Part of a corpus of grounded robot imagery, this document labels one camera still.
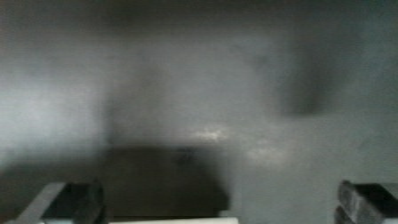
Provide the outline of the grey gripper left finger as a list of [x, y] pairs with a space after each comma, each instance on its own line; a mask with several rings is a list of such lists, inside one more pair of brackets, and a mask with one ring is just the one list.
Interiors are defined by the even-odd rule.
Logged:
[[14, 224], [108, 224], [101, 183], [50, 183]]

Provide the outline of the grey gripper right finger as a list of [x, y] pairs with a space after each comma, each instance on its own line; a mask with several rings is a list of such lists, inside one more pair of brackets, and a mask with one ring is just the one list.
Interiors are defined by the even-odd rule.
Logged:
[[398, 183], [352, 183], [338, 187], [334, 224], [398, 224]]

